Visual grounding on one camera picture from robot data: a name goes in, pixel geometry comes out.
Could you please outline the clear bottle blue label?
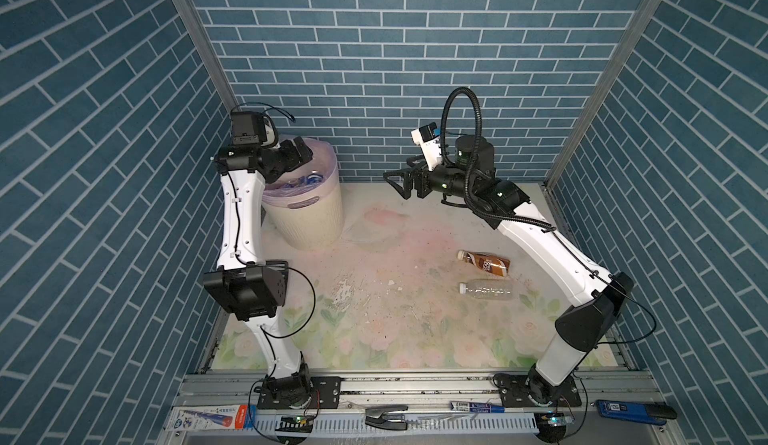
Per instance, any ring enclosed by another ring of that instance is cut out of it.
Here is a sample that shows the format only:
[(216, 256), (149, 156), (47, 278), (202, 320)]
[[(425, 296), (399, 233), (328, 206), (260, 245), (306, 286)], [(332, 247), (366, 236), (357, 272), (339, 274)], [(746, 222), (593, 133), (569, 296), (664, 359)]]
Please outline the clear bottle blue label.
[(313, 171), (299, 179), (300, 186), (317, 186), (325, 181), (325, 176), (317, 171)]

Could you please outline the cream bin with pink liner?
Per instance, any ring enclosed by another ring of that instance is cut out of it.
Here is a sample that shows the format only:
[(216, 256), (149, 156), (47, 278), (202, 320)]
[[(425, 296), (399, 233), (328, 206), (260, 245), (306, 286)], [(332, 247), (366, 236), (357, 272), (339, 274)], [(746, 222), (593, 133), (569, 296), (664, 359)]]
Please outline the cream bin with pink liner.
[[(313, 151), (312, 161), (268, 185), (262, 205), (289, 245), (310, 251), (326, 247), (339, 238), (344, 216), (333, 147), (314, 139), (305, 142)], [(323, 174), (325, 181), (317, 186), (300, 186), (299, 179), (313, 171)]]

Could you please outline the brown coffee bottle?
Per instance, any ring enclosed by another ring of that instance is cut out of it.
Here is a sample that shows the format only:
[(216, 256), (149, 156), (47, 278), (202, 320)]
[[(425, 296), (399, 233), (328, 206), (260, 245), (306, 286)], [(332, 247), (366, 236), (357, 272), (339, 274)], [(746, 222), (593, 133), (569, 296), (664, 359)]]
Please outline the brown coffee bottle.
[(459, 250), (457, 259), (497, 277), (507, 277), (509, 274), (510, 261), (496, 255)]

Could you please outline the clear bottle white cap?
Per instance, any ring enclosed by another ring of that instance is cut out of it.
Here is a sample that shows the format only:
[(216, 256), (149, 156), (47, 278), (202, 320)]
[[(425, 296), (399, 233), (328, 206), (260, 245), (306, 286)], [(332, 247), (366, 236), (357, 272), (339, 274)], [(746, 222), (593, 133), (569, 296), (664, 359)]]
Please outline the clear bottle white cap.
[(478, 300), (504, 300), (513, 298), (512, 283), (507, 280), (473, 279), (458, 284), (459, 293)]

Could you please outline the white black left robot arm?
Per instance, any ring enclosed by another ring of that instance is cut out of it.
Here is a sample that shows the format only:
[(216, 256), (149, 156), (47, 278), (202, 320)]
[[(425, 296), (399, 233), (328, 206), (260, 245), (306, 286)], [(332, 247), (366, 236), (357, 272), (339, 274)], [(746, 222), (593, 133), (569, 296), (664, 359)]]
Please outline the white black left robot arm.
[(265, 385), (272, 389), (308, 388), (309, 370), (282, 320), (291, 268), (262, 253), (262, 199), (267, 185), (312, 158), (300, 137), (271, 147), (236, 138), (211, 158), (222, 187), (224, 223), (215, 270), (202, 276), (202, 285), (254, 335), (267, 360)]

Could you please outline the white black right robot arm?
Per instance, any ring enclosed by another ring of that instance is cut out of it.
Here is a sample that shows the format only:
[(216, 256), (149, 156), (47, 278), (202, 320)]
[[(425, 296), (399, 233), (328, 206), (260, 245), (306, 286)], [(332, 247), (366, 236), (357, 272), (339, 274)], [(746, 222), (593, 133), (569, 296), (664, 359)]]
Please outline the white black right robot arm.
[(463, 200), (462, 206), (523, 249), (560, 287), (570, 306), (555, 320), (555, 335), (525, 381), (535, 401), (549, 403), (618, 319), (634, 286), (625, 273), (609, 273), (546, 222), (512, 182), (488, 172), (424, 164), (383, 174), (408, 199), (431, 192)]

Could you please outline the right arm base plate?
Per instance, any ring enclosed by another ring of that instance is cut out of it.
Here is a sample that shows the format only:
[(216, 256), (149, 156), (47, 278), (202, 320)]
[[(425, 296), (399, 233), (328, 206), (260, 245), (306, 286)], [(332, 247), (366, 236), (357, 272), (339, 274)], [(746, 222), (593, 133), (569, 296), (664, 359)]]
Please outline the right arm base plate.
[(496, 373), (492, 377), (492, 384), (498, 389), (506, 408), (544, 408), (555, 405), (575, 408), (582, 405), (579, 387), (573, 376), (568, 376), (559, 385), (552, 385), (532, 368), (526, 375)]

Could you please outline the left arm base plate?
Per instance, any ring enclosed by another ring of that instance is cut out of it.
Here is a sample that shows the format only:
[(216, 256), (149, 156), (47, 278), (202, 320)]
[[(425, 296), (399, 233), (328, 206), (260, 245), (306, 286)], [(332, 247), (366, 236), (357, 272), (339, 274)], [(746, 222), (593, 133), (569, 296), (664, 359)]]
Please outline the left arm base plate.
[(256, 404), (264, 410), (337, 409), (340, 393), (339, 376), (317, 376), (308, 385), (280, 385), (275, 392), (263, 385)]

